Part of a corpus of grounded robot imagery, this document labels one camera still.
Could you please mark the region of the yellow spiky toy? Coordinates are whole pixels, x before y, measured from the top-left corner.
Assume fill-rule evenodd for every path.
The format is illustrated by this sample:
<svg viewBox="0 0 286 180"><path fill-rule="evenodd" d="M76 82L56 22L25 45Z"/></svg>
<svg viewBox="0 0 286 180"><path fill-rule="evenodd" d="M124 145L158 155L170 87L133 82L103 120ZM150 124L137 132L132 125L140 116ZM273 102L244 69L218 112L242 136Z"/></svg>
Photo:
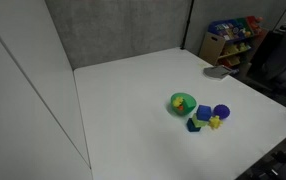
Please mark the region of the yellow spiky toy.
<svg viewBox="0 0 286 180"><path fill-rule="evenodd" d="M209 126L212 130L218 129L222 124L223 122L220 120L220 117L218 115L211 117L209 120Z"/></svg>

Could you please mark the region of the yellow duck toy in bowl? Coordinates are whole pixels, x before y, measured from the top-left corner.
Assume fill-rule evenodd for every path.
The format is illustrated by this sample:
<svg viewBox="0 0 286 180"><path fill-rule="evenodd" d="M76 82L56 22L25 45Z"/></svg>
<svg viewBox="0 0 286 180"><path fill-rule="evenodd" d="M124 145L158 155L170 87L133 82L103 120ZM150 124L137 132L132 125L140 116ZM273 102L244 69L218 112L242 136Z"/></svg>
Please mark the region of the yellow duck toy in bowl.
<svg viewBox="0 0 286 180"><path fill-rule="evenodd" d="M182 105L183 102L184 99L182 97L176 97L175 100L172 102L172 105L179 110L183 110L184 109Z"/></svg>

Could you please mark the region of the green bowl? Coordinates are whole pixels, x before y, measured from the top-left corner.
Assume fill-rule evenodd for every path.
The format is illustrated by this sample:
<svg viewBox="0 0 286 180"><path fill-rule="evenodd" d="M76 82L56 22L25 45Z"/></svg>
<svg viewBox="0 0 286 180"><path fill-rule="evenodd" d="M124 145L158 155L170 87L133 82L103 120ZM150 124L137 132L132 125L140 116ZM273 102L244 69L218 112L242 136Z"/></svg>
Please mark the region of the green bowl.
<svg viewBox="0 0 286 180"><path fill-rule="evenodd" d="M183 110L179 110L177 108L175 108L172 105L172 102L175 100L176 97L182 97L184 99L184 102L182 103L184 109ZM197 105L196 100L194 99L193 96L191 96L190 94L187 93L175 93L171 96L171 101L170 101L170 105L172 110L180 116L185 116L187 114L189 114L190 112L192 112L194 110L194 108Z"/></svg>

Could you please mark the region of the toy storage shelf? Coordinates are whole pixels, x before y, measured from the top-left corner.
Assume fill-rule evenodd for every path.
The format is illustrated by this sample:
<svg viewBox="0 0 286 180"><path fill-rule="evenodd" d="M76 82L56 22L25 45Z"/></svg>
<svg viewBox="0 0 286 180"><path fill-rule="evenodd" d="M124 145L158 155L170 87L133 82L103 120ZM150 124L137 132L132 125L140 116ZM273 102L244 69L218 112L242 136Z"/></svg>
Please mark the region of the toy storage shelf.
<svg viewBox="0 0 286 180"><path fill-rule="evenodd" d="M213 21L205 33L199 57L211 65L230 68L249 63L267 35L262 17Z"/></svg>

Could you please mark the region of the dark teal block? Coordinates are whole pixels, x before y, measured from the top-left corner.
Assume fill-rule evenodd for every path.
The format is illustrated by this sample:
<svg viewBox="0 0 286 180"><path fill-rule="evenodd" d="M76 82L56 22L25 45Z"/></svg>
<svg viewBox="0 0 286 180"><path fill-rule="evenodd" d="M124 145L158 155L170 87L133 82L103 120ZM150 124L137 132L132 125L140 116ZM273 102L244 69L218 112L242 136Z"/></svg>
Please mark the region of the dark teal block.
<svg viewBox="0 0 286 180"><path fill-rule="evenodd" d="M186 123L187 129L189 132L199 132L201 130L200 127L196 127L191 118L188 119Z"/></svg>

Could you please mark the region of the light green block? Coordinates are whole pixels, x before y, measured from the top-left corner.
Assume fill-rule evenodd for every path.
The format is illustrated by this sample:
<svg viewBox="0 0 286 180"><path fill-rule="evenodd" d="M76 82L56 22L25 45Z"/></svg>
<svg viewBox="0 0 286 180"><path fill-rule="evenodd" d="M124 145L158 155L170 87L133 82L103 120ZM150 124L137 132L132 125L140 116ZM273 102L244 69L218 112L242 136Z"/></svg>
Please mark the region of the light green block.
<svg viewBox="0 0 286 180"><path fill-rule="evenodd" d="M192 122L193 122L193 124L194 124L194 126L195 126L196 128L204 127L204 126L206 126L206 125L209 123L209 121L199 120L199 119L197 118L197 115L196 115L196 114L193 114L193 116L192 116Z"/></svg>

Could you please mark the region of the blue cube block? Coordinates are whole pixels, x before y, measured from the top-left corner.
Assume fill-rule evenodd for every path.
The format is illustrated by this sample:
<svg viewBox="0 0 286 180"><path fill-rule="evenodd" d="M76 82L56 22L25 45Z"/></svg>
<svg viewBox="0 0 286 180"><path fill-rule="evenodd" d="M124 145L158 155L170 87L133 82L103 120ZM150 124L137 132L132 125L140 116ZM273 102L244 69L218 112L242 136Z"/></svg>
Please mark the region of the blue cube block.
<svg viewBox="0 0 286 180"><path fill-rule="evenodd" d="M208 121L212 115L211 107L200 105L196 112L198 120Z"/></svg>

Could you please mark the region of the black vertical pole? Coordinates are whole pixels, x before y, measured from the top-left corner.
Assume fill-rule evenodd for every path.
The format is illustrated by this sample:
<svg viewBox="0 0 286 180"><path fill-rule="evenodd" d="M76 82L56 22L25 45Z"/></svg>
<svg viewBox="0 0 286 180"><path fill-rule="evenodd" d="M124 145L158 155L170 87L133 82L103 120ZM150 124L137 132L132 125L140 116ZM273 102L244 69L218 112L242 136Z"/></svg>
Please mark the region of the black vertical pole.
<svg viewBox="0 0 286 180"><path fill-rule="evenodd" d="M190 21L191 21L191 16L192 16L192 12L193 12L194 3L195 3L195 0L191 0L191 4L189 6L188 16L187 16L187 20L186 20L186 25L185 25L185 29L184 29L184 34L183 34L183 38L182 38L182 43L180 45L180 49L181 50L185 49L186 38L187 38L187 33L188 33L188 30L189 30L189 26L190 26Z"/></svg>

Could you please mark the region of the grey metal mounting plate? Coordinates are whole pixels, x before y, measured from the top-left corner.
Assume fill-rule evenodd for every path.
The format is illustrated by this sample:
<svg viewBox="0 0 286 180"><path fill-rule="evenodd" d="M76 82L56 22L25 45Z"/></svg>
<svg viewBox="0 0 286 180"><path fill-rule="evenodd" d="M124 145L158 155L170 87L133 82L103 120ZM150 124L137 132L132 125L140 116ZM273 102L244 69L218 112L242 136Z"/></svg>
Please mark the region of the grey metal mounting plate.
<svg viewBox="0 0 286 180"><path fill-rule="evenodd" d="M228 67L224 65L207 67L203 69L203 74L206 77L220 79L220 80L224 79L230 73L231 73L231 69L229 69Z"/></svg>

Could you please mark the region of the purple spiky ball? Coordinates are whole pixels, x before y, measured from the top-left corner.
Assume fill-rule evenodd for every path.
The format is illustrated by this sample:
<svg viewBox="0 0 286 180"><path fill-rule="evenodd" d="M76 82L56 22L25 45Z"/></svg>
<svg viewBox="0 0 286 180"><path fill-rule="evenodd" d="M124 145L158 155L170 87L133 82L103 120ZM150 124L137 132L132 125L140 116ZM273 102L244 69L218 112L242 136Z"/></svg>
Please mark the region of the purple spiky ball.
<svg viewBox="0 0 286 180"><path fill-rule="evenodd" d="M213 113L221 119L226 119L230 116L230 109L224 104L219 104L214 107Z"/></svg>

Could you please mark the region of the grey office chair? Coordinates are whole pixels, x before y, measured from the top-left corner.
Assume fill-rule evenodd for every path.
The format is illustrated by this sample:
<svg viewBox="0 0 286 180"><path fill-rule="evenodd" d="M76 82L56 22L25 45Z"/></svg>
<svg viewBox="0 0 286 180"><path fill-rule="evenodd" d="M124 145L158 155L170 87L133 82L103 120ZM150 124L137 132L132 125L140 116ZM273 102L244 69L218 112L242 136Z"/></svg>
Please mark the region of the grey office chair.
<svg viewBox="0 0 286 180"><path fill-rule="evenodd" d="M256 88L286 94L286 29L278 41L263 41L248 74Z"/></svg>

